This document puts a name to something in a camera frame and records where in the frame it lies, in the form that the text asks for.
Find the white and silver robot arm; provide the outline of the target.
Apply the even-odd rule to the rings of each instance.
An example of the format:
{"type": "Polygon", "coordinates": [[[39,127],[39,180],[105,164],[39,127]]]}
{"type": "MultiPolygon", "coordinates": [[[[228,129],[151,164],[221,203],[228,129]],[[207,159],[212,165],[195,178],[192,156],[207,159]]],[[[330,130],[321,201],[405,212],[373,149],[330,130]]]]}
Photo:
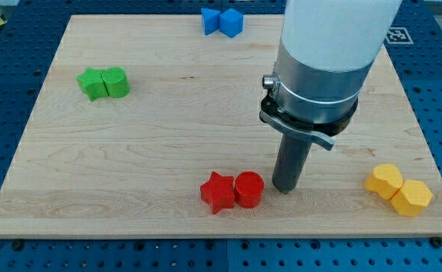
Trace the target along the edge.
{"type": "Polygon", "coordinates": [[[260,118],[285,136],[331,150],[401,0],[288,0],[277,60],[262,79],[260,118]]]}

